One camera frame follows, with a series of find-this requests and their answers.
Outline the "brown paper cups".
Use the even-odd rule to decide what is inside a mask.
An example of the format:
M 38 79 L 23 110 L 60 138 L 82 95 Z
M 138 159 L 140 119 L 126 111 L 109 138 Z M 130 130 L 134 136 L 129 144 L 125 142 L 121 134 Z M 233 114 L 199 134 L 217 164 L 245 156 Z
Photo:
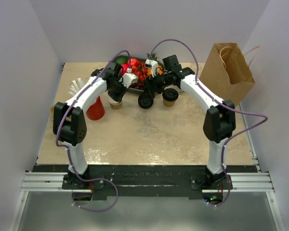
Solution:
M 114 110 L 120 109 L 122 107 L 122 104 L 123 104 L 122 101 L 120 101 L 120 102 L 115 101 L 110 96 L 108 97 L 108 102 L 110 104 L 110 107 Z

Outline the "green lime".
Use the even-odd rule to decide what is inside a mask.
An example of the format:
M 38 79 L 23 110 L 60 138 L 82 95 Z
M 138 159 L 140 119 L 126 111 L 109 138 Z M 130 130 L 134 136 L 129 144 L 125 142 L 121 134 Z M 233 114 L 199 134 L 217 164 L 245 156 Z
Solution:
M 116 63 L 118 64 L 126 64 L 127 63 L 127 59 L 124 57 L 119 57 L 115 60 Z

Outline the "brown paper coffee cup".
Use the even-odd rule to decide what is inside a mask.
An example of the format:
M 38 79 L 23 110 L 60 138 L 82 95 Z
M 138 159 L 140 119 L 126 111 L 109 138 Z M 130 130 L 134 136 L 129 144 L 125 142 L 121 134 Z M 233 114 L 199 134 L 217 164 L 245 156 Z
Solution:
M 169 100 L 169 99 L 166 99 L 166 98 L 163 99 L 163 104 L 166 107 L 173 107 L 175 102 L 176 102 L 176 100 Z

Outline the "dark green fruit tray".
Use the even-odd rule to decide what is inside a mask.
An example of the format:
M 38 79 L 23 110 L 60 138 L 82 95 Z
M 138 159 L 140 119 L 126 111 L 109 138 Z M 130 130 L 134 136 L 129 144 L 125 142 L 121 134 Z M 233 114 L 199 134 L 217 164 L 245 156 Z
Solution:
M 115 59 L 114 59 L 114 62 L 115 62 L 115 60 L 117 59 L 117 58 L 119 58 L 119 57 L 124 57 L 124 58 L 126 58 L 127 59 L 127 61 L 130 59 L 129 57 L 128 57 L 128 55 L 118 55 Z M 139 57 L 131 57 L 131 58 L 136 58 L 136 59 L 138 59 L 140 62 L 144 62 L 145 63 L 145 61 L 146 61 L 146 58 L 139 58 Z M 151 70 L 149 70 L 149 69 L 147 69 L 147 73 L 148 73 L 148 77 L 150 77 L 151 76 Z M 128 89 L 128 92 L 130 92 L 130 93 L 135 93 L 135 94 L 142 94 L 143 93 L 143 91 L 144 90 L 137 90 L 137 89 L 133 89 L 133 88 L 129 88 Z

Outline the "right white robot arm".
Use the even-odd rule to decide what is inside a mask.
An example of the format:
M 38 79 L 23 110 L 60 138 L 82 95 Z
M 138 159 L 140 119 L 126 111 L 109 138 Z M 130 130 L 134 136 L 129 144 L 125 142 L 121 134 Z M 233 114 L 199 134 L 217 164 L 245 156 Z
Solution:
M 144 67 L 151 71 L 144 79 L 144 91 L 138 98 L 138 104 L 143 109 L 153 105 L 156 94 L 162 94 L 164 104 L 172 106 L 178 99 L 178 92 L 171 89 L 175 85 L 188 93 L 206 113 L 203 131 L 209 140 L 209 161 L 205 169 L 202 187 L 216 189 L 227 176 L 225 160 L 226 141 L 236 128 L 234 103 L 224 101 L 213 94 L 189 67 L 182 68 L 176 55 L 163 59 L 165 70 L 158 72 L 158 62 L 147 59 Z

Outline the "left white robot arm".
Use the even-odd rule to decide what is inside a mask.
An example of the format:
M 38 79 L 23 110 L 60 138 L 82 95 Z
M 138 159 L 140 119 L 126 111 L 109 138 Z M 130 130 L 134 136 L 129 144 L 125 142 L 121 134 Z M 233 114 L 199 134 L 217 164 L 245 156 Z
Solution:
M 131 69 L 121 74 L 122 66 L 109 62 L 103 69 L 95 70 L 87 83 L 65 103 L 58 102 L 54 106 L 53 133 L 56 145 L 65 147 L 68 156 L 69 172 L 75 174 L 73 183 L 80 189 L 90 184 L 88 168 L 84 156 L 83 141 L 87 133 L 85 114 L 98 97 L 104 92 L 115 102 L 121 103 L 124 94 L 138 77 Z

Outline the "aluminium rail frame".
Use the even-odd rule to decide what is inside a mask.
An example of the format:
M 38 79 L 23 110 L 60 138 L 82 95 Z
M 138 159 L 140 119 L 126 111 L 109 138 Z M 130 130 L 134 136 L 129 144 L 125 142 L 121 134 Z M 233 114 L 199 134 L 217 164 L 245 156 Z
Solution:
M 83 141 L 88 165 L 205 166 L 209 141 L 203 133 L 205 112 L 182 96 L 173 107 L 157 99 L 150 109 L 132 96 L 105 115 L 87 120 Z M 9 229 L 12 231 L 277 231 L 276 201 L 270 175 L 260 172 L 246 137 L 227 147 L 227 171 L 233 189 L 205 190 L 187 197 L 108 196 L 63 190 L 25 173 Z M 66 165 L 64 148 L 55 145 L 52 127 L 42 142 L 38 165 Z

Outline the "brown paper bag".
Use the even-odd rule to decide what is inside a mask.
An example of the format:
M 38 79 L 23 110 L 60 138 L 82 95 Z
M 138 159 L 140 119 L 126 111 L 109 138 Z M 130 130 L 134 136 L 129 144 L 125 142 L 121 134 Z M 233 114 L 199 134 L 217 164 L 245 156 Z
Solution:
M 238 106 L 255 85 L 244 54 L 236 43 L 215 43 L 199 77 L 215 95 Z

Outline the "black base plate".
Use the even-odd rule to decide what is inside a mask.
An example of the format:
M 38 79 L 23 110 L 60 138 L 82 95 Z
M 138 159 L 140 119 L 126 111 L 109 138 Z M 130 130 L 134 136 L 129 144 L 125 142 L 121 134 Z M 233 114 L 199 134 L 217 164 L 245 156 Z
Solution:
M 108 196 L 187 197 L 202 199 L 205 190 L 228 189 L 225 178 L 206 182 L 205 166 L 89 165 L 77 177 L 66 165 L 38 165 L 32 173 L 45 183 L 59 182 L 63 190 L 90 192 L 94 200 Z

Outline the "dark grape bunch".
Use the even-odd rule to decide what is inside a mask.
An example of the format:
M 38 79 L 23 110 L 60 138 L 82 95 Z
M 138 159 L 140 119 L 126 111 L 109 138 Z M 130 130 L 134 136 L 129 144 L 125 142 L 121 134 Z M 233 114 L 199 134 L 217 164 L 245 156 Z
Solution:
M 130 88 L 137 89 L 137 90 L 144 90 L 145 84 L 144 81 L 138 81 L 136 83 L 131 84 Z

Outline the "red plastic cup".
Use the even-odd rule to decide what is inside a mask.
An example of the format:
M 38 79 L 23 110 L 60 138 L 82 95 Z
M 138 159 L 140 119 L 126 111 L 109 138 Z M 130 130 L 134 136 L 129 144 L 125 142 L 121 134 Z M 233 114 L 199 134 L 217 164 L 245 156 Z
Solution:
M 96 102 L 92 104 L 86 112 L 88 119 L 96 121 L 101 119 L 105 114 L 105 109 L 101 101 L 100 96 L 97 98 Z

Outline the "orange spiky fruit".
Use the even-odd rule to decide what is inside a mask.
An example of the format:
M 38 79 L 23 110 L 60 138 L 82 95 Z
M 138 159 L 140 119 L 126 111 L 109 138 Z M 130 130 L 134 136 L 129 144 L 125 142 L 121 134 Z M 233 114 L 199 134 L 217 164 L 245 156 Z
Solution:
M 163 68 L 162 68 L 162 66 L 158 66 L 157 68 L 156 68 L 156 73 L 158 73 L 158 74 L 160 74 L 160 75 L 162 75 L 163 74 Z

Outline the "stacked black lids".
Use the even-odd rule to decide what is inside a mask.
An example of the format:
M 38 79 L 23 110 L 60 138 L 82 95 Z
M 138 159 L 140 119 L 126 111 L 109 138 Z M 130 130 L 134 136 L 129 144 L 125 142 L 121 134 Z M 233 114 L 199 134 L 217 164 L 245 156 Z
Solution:
M 154 100 L 148 96 L 140 95 L 138 97 L 138 105 L 143 109 L 149 109 L 154 103 Z

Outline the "brown pulp cup carrier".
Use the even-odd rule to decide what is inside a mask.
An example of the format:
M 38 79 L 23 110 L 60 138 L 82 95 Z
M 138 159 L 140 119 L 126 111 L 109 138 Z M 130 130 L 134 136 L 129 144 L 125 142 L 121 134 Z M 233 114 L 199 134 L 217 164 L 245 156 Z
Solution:
M 49 113 L 50 113 L 50 118 L 53 119 L 53 116 L 54 116 L 54 105 L 51 106 L 51 108 L 49 109 Z

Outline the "black coffee cup lid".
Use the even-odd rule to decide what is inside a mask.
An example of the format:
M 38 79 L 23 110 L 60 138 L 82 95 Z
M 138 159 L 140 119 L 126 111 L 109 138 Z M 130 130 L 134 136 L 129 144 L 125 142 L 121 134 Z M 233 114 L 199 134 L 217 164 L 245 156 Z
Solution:
M 177 90 L 175 90 L 173 88 L 168 88 L 168 89 L 165 89 L 163 91 L 162 97 L 164 100 L 166 100 L 168 102 L 174 102 L 178 99 L 179 93 Z

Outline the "red apple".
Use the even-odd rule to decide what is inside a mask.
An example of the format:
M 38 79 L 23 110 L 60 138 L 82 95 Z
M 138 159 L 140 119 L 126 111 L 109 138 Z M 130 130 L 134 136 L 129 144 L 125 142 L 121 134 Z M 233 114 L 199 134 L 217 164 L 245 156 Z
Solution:
M 133 68 L 133 67 L 138 68 L 139 65 L 140 65 L 140 61 L 138 59 L 136 59 L 136 58 L 130 58 L 127 61 L 127 65 L 128 65 L 128 67 L 131 67 L 131 68 Z

